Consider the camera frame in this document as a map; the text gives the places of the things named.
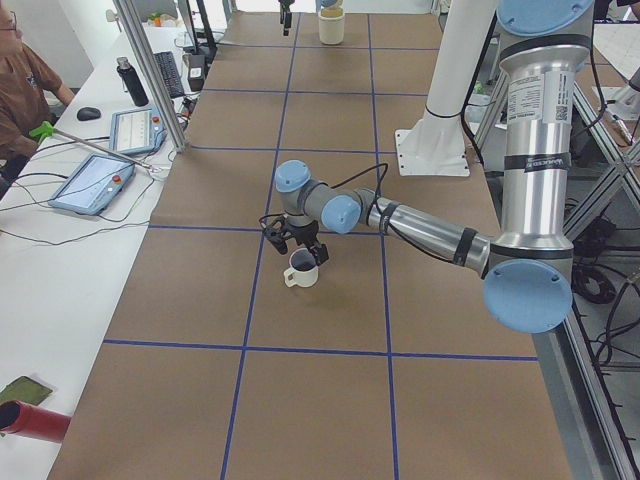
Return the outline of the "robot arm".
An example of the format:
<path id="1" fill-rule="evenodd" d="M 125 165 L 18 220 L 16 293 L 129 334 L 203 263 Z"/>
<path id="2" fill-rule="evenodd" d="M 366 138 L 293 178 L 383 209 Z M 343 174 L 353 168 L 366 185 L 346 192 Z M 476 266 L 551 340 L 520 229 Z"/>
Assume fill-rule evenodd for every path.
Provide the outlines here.
<path id="1" fill-rule="evenodd" d="M 554 329 L 572 303 L 572 242 L 563 231 L 575 74 L 590 54 L 590 1 L 455 1 L 447 16 L 424 114 L 396 132 L 404 176 L 467 176 L 463 139 L 474 71 L 492 29 L 499 27 L 499 64 L 508 80 L 501 230 L 486 237 L 382 197 L 315 179 L 302 161 L 281 164 L 275 187 L 284 211 L 262 224 L 280 252 L 288 240 L 316 263 L 328 251 L 317 233 L 364 224 L 394 235 L 440 261 L 476 271 L 489 313 L 524 333 Z"/>

